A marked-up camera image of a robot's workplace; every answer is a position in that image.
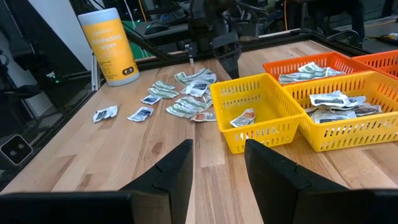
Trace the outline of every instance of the disinfecting wipes canister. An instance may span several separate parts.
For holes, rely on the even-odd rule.
[[[137,64],[116,8],[78,18],[108,84],[119,86],[136,80]]]

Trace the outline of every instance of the wooden table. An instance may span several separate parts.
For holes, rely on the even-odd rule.
[[[243,53],[242,77],[263,73],[262,64],[300,57],[327,49],[312,41]],[[216,60],[195,64],[206,67],[219,81],[229,76]],[[178,72],[190,73],[182,64],[141,73],[128,85],[104,85],[25,169],[1,192],[117,190],[134,180],[184,139],[194,139],[194,181],[187,223],[262,223],[244,155],[232,155],[217,124],[193,123],[166,112],[172,100],[153,106],[154,114],[142,123],[126,118],[141,106],[140,98],[157,80],[177,85]],[[93,124],[96,110],[119,105],[117,117]],[[274,150],[300,165],[351,189],[397,187],[398,147],[395,142],[324,153],[312,151],[297,133],[293,143]]]

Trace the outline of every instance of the plastic basket rim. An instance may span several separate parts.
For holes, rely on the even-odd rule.
[[[278,60],[278,61],[275,61],[275,62],[263,63],[263,64],[262,64],[262,67],[266,70],[266,65],[267,65],[267,64],[273,64],[273,63],[279,63],[279,62],[288,62],[288,61],[292,61],[292,60],[297,60],[297,59],[299,59],[299,58],[319,57],[319,56],[324,56],[324,55],[338,55],[338,56],[343,57],[343,58],[345,58],[345,59],[348,59],[348,60],[350,60],[350,61],[352,61],[352,62],[354,62],[354,63],[356,63],[356,64],[358,64],[358,65],[365,66],[365,67],[368,69],[368,70],[365,70],[365,71],[358,71],[358,72],[352,72],[352,73],[347,73],[347,74],[341,74],[341,75],[339,75],[339,76],[343,76],[343,75],[352,75],[352,74],[361,73],[361,72],[368,72],[368,71],[372,71],[372,69],[373,69],[373,68],[367,66],[366,64],[364,64],[364,63],[362,63],[362,62],[359,62],[359,61],[356,61],[356,60],[353,60],[354,58],[351,58],[351,57],[349,57],[349,56],[347,56],[347,55],[344,55],[344,54],[342,54],[342,53],[339,53],[339,52],[324,52],[324,53],[320,53],[320,54],[306,55],[306,56],[303,56],[303,57],[295,57],[295,58],[289,58],[289,59],[285,59],[285,60]],[[326,78],[332,78],[332,77],[323,77],[323,78],[317,78],[317,79],[321,80],[321,79],[326,79]],[[304,80],[304,81],[301,81],[301,82],[286,83],[286,84],[281,84],[281,83],[278,82],[278,84],[281,85],[281,86],[287,86],[287,85],[294,85],[294,84],[298,84],[298,83],[312,82],[312,81],[313,81],[313,80]]]
[[[380,73],[379,71],[364,71],[364,72],[358,72],[358,73],[352,73],[350,75],[354,75],[354,76],[360,76],[360,75],[367,75],[367,74],[377,74]],[[340,78],[347,78],[348,76],[346,75],[342,75],[342,76],[337,76],[337,77],[330,77],[329,80],[334,80],[334,79],[340,79]],[[396,80],[395,78],[392,78],[390,76],[385,76],[390,78],[391,80],[395,81],[398,83],[398,80]],[[317,80],[311,80],[311,82],[319,82],[322,79],[317,79]],[[299,83],[293,83],[290,85],[290,87],[292,87],[293,85],[301,85],[303,82],[299,82]],[[395,112],[388,112],[388,113],[383,113],[383,114],[374,114],[374,115],[370,115],[370,116],[363,116],[360,118],[352,118],[352,119],[346,119],[346,120],[341,120],[341,121],[332,121],[332,122],[327,122],[327,123],[323,123],[323,124],[317,124],[316,122],[314,122],[314,120],[312,120],[309,115],[305,112],[304,108],[302,106],[300,106],[300,109],[305,113],[304,114],[304,118],[309,120],[310,124],[316,127],[326,127],[326,126],[330,126],[332,125],[339,125],[339,124],[345,124],[345,123],[350,123],[350,122],[356,122],[356,121],[361,121],[361,120],[369,120],[372,118],[383,118],[383,117],[387,117],[387,116],[391,116],[391,115],[398,115],[398,111]]]
[[[307,57],[319,57],[319,56],[324,56],[324,55],[339,55],[339,56],[342,56],[342,57],[344,57],[344,58],[346,58],[346,59],[352,59],[352,58],[350,58],[349,56],[347,56],[347,55],[343,55],[342,53],[339,53],[339,52],[323,52],[323,53],[320,53],[320,54],[313,54],[313,55],[306,55],[306,56],[301,56],[301,57],[295,57],[295,58],[288,58],[288,59],[284,59],[284,60],[278,60],[278,61],[275,61],[275,62],[267,62],[267,63],[263,63],[262,64],[262,67],[265,69],[265,66],[266,65],[268,65],[268,64],[272,64],[272,63],[281,63],[281,62],[288,62],[288,61],[293,61],[293,60],[297,60],[297,59],[301,59],[301,58],[307,58]]]
[[[383,56],[383,55],[387,55],[387,54],[391,54],[391,53],[397,53],[398,54],[398,50],[389,50],[389,51],[386,51],[386,52],[378,52],[378,53],[373,53],[373,54],[355,56],[355,57],[353,57],[353,59],[371,58],[371,57],[374,57],[375,55]]]
[[[261,73],[261,74],[257,74],[257,75],[250,75],[250,76],[248,76],[248,77],[237,78],[237,79],[235,79],[235,80],[226,80],[226,81],[223,81],[223,82],[231,82],[231,83],[232,83],[232,82],[239,82],[239,81],[241,81],[241,80],[252,79],[253,77],[266,77],[266,76],[268,76],[268,77],[271,76],[270,79],[272,80],[272,82],[274,82],[276,85],[278,85],[278,83],[276,82],[276,80],[275,80],[275,79],[272,77],[272,75],[269,74],[269,73]],[[213,89],[215,88],[214,86],[222,85],[223,82],[211,84],[211,85],[210,85],[210,91],[213,92]],[[282,92],[284,92],[285,94],[287,94],[288,97],[291,97],[290,94],[287,92],[286,89],[284,89],[284,88],[279,88],[279,90],[282,91]],[[295,118],[300,119],[301,117],[305,116],[305,115],[306,115],[306,112],[305,112],[305,110],[299,105],[299,103],[297,103],[295,100],[294,100],[293,103],[296,105],[296,107],[298,107],[298,110],[301,111],[299,114],[292,115],[292,116],[287,116],[287,117],[284,117],[284,118],[272,119],[272,120],[270,120],[270,121],[262,121],[262,122],[260,122],[260,123],[250,124],[250,125],[246,125],[246,126],[241,126],[241,127],[238,127],[238,128],[228,128],[228,129],[223,129],[223,128],[222,128],[222,125],[221,125],[220,119],[217,119],[218,130],[219,130],[221,133],[229,133],[229,132],[235,132],[235,131],[244,130],[244,129],[247,129],[247,128],[255,128],[255,127],[258,127],[258,126],[265,125],[265,124],[272,124],[272,123],[279,122],[279,121],[282,121],[282,120],[283,120],[283,121],[290,121],[291,119],[295,119]],[[218,110],[218,109],[219,109],[219,108],[218,108],[218,104],[213,104],[213,106],[214,106],[215,113],[216,113],[216,117],[217,117],[217,116],[218,116],[218,111],[219,111],[219,110]]]

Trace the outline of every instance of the white lid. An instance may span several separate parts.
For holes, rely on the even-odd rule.
[[[103,9],[95,12],[89,12],[86,14],[79,15],[77,17],[82,26],[96,24],[99,22],[110,21],[119,18],[119,13],[116,8]]]

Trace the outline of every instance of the yellow plastic basket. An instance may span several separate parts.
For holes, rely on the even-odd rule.
[[[266,146],[293,140],[305,112],[270,74],[253,75],[210,86],[218,129],[224,134],[233,154],[244,152],[246,139]],[[230,122],[253,108],[254,124],[234,128]]]
[[[378,72],[362,72],[284,87],[303,108],[312,107],[311,94],[341,90],[348,96],[366,96],[381,105],[383,114],[316,124],[308,115],[300,121],[300,131],[317,152],[363,146],[398,139],[398,80]]]

